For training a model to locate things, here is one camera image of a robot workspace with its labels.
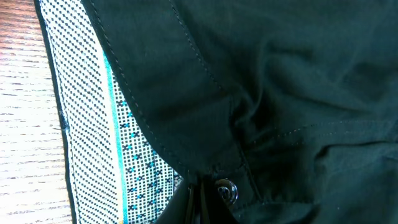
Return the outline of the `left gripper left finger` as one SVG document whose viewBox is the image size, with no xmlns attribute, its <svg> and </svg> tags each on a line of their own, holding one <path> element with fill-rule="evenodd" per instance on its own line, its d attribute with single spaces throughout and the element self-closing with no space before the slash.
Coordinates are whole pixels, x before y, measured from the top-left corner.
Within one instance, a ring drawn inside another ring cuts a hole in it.
<svg viewBox="0 0 398 224">
<path fill-rule="evenodd" d="M 195 187 L 183 180 L 155 224 L 194 223 Z"/>
</svg>

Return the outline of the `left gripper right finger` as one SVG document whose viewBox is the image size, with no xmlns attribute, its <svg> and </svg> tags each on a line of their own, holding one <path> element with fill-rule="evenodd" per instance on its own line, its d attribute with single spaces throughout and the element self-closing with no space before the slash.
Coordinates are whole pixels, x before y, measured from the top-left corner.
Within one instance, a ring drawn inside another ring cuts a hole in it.
<svg viewBox="0 0 398 224">
<path fill-rule="evenodd" d="M 238 224 L 231 208 L 238 199 L 238 189 L 230 180 L 204 180 L 200 187 L 200 223 Z"/>
</svg>

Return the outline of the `black shorts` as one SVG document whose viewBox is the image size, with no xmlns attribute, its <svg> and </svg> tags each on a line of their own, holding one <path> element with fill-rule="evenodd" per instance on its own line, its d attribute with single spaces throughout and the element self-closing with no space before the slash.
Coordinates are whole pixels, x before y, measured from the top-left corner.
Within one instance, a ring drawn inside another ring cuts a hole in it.
<svg viewBox="0 0 398 224">
<path fill-rule="evenodd" d="M 238 223 L 397 222 L 395 0 L 36 1 L 73 223 L 230 180 Z"/>
</svg>

